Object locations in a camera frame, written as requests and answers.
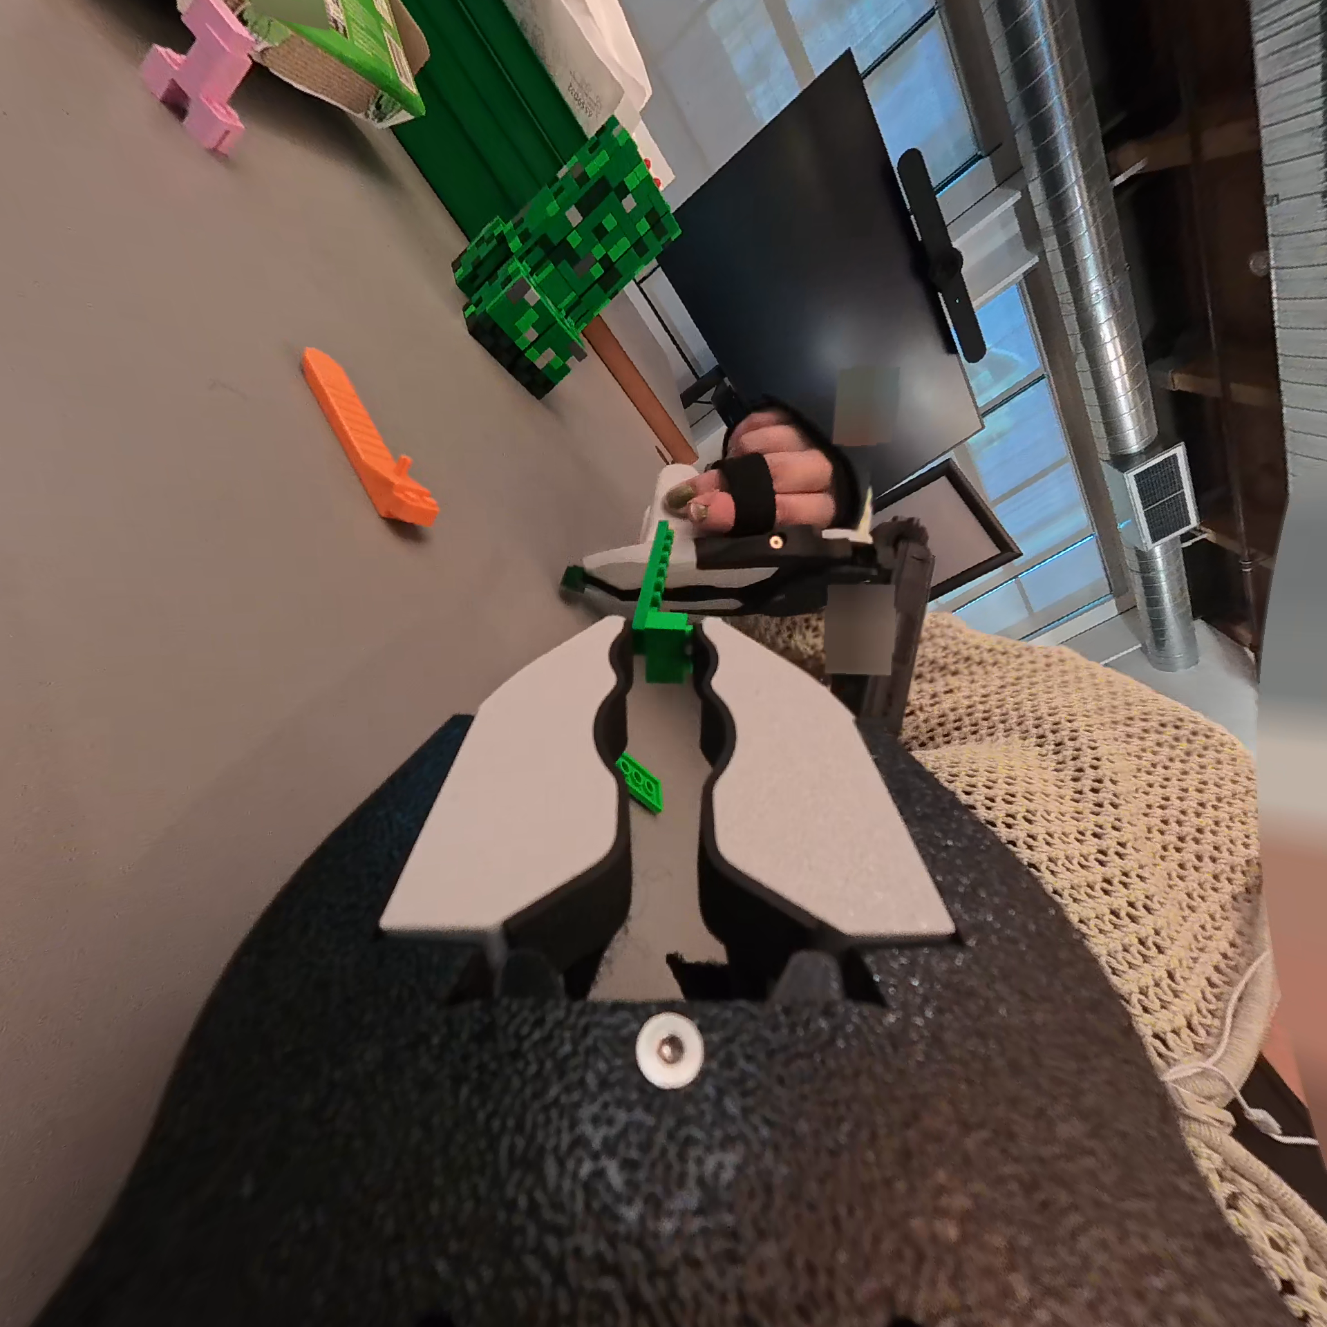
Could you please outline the cream knit sweater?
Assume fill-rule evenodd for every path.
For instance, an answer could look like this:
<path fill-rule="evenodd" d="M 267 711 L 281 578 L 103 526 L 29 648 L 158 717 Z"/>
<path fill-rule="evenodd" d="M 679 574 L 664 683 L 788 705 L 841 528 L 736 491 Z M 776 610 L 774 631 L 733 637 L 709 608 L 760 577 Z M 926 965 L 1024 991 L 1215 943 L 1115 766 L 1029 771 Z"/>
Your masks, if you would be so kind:
<path fill-rule="evenodd" d="M 1234 1136 L 1275 969 L 1218 724 L 935 612 L 878 766 L 962 943 L 867 962 L 779 1158 L 777 1322 L 1324 1324 L 1324 1220 Z"/>

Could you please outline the silver ventilation duct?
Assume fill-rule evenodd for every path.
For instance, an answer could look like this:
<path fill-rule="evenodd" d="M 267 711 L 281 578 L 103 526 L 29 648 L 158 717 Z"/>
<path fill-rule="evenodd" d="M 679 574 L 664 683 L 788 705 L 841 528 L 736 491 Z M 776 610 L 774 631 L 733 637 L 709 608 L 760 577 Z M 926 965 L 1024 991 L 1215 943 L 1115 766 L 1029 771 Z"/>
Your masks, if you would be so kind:
<path fill-rule="evenodd" d="M 1022 174 L 1066 326 L 1153 668 L 1201 659 L 1183 567 L 1198 525 L 1180 443 L 1160 436 L 1076 3 L 986 2 Z"/>

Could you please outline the black webcam bar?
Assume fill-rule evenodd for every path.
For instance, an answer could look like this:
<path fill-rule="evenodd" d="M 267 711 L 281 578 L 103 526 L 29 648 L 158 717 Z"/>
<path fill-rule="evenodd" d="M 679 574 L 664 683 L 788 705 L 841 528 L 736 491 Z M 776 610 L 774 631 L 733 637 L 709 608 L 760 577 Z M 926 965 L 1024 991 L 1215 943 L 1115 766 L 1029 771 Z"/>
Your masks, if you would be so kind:
<path fill-rule="evenodd" d="M 897 177 L 959 352 L 969 364 L 981 362 L 987 356 L 987 343 L 964 275 L 965 259 L 951 240 L 924 155 L 916 147 L 899 157 Z"/>

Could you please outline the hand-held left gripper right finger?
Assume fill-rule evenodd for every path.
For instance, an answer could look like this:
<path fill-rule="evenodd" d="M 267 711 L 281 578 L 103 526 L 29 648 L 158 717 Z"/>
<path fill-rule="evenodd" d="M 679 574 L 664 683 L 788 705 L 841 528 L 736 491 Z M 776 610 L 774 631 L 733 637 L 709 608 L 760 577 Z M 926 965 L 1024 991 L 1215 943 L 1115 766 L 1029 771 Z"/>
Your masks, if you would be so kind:
<path fill-rule="evenodd" d="M 703 863 L 836 948 L 956 937 L 853 714 L 721 619 L 697 626 Z"/>

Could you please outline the pink lego pig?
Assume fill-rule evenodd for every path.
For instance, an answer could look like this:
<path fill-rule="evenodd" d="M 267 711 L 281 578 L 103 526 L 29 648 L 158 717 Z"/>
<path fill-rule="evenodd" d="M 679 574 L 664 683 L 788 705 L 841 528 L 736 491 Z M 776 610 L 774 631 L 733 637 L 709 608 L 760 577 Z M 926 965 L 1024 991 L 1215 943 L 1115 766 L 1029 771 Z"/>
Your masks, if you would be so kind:
<path fill-rule="evenodd" d="M 193 35 L 190 49 L 180 54 L 153 44 L 141 63 L 141 76 L 194 142 L 217 157 L 229 157 L 243 136 L 231 100 L 253 68 L 256 40 L 223 2 L 191 2 L 183 22 Z"/>

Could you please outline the small bright green lego brick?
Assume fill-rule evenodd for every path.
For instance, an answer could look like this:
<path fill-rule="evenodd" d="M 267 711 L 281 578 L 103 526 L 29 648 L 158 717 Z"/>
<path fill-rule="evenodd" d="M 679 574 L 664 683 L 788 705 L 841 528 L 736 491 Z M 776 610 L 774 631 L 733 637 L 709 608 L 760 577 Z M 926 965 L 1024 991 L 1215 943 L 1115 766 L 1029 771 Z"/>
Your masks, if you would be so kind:
<path fill-rule="evenodd" d="M 692 672 L 692 623 L 686 613 L 640 610 L 632 619 L 632 638 L 648 684 L 681 686 L 687 681 Z"/>

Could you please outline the green pixelated lego model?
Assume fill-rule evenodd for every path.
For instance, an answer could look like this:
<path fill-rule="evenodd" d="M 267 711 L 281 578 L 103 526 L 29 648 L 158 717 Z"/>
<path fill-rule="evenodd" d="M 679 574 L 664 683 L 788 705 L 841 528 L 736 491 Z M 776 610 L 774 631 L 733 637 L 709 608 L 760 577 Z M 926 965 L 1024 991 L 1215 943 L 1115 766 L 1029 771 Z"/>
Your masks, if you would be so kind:
<path fill-rule="evenodd" d="M 681 226 L 630 131 L 607 117 L 509 221 L 454 262 L 469 335 L 534 398 L 580 360 L 593 319 Z"/>

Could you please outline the person's right hand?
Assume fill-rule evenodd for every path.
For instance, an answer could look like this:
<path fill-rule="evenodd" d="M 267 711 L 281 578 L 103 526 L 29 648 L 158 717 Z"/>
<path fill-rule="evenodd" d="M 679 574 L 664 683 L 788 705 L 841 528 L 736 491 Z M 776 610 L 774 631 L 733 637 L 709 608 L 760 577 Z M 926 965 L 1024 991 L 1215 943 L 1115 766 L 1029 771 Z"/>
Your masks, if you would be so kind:
<path fill-rule="evenodd" d="M 841 449 L 796 411 L 765 403 L 730 425 L 719 460 L 662 504 L 698 537 L 758 537 L 792 526 L 853 529 L 866 498 Z"/>

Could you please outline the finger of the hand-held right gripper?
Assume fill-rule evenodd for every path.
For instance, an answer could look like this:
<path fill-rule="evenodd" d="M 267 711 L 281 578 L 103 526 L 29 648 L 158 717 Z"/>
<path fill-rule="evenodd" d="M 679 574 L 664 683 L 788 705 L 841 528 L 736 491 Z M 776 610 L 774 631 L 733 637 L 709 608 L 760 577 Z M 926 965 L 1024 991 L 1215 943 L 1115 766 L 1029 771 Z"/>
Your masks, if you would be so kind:
<path fill-rule="evenodd" d="M 760 580 L 747 586 L 668 583 L 664 610 L 692 616 L 788 618 L 795 616 L 795 594 L 788 594 L 787 588 L 781 588 L 774 580 Z"/>
<path fill-rule="evenodd" d="M 586 578 L 610 588 L 640 588 L 653 547 L 637 544 L 594 553 L 580 564 Z M 700 569 L 698 542 L 675 539 L 668 559 L 667 588 L 747 588 L 769 580 L 773 569 Z"/>

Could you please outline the orange brick separator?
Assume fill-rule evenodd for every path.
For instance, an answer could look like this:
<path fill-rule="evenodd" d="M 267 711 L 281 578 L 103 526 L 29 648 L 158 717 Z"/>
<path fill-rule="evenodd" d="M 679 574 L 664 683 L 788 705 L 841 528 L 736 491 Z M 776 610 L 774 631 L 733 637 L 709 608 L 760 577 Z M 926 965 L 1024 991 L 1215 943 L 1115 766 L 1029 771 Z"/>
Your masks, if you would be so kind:
<path fill-rule="evenodd" d="M 390 454 L 343 367 L 324 351 L 308 346 L 302 371 L 378 517 L 408 526 L 433 526 L 438 501 L 411 476 L 411 458 Z"/>

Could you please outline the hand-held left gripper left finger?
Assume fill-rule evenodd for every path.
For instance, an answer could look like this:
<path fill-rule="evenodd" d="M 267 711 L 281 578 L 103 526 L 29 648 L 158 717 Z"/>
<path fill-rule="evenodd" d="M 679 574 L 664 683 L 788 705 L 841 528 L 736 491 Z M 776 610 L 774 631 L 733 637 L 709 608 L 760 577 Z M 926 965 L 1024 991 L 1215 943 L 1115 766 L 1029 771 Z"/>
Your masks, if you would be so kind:
<path fill-rule="evenodd" d="M 556 893 L 629 844 L 594 722 L 626 697 L 632 637 L 605 618 L 537 657 L 472 717 L 379 928 L 506 950 Z"/>

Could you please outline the tilted dark monitor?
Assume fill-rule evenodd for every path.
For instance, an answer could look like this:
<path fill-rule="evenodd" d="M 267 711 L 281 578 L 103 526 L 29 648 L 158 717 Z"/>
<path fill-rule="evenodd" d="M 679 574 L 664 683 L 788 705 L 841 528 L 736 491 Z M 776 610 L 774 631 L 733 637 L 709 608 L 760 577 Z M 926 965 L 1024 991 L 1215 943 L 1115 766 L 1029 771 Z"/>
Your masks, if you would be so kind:
<path fill-rule="evenodd" d="M 872 526 L 890 520 L 913 520 L 924 529 L 934 556 L 931 602 L 1003 570 L 1022 556 L 1022 548 L 953 457 L 875 499 Z"/>

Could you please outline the green lego box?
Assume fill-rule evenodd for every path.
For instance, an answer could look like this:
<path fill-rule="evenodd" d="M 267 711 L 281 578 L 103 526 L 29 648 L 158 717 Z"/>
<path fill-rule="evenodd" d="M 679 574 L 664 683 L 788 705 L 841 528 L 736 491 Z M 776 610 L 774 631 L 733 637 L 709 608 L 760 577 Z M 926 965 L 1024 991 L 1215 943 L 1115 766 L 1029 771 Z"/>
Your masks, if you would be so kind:
<path fill-rule="evenodd" d="M 313 98 L 378 128 L 425 117 L 422 29 L 401 2 L 231 2 L 254 62 Z"/>

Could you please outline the narrow green lego plate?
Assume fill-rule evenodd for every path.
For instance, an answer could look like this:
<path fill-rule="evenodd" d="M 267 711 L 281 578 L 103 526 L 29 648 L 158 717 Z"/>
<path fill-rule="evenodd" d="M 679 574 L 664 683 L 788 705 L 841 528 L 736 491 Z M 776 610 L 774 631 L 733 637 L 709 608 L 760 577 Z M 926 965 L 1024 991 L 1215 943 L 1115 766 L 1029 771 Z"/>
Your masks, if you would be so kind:
<path fill-rule="evenodd" d="M 662 604 L 667 591 L 673 542 L 675 531 L 672 523 L 667 520 L 656 523 L 654 539 L 642 575 L 642 588 L 632 618 L 634 632 L 645 632 L 651 629 L 660 615 L 667 616 Z"/>

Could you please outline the white paper bags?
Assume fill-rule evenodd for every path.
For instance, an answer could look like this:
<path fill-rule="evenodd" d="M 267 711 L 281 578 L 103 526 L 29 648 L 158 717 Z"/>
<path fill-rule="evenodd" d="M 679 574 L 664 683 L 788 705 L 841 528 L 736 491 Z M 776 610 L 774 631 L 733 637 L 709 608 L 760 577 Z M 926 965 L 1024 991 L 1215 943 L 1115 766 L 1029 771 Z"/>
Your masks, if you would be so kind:
<path fill-rule="evenodd" d="M 626 10 L 621 2 L 564 2 L 564 7 L 591 51 L 619 85 L 621 100 L 613 114 L 634 139 L 654 185 L 665 190 L 673 183 L 675 174 L 643 120 L 653 84 Z"/>

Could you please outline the large black monitor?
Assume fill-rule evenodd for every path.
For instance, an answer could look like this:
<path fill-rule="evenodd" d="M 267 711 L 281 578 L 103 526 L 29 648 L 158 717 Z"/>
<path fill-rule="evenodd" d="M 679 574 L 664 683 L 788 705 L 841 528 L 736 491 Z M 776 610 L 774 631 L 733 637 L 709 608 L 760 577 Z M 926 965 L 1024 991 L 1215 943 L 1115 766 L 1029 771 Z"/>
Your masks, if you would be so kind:
<path fill-rule="evenodd" d="M 841 55 L 676 213 L 660 266 L 724 403 L 781 403 L 825 436 L 837 403 L 896 403 L 874 498 L 981 427 L 864 79 Z"/>

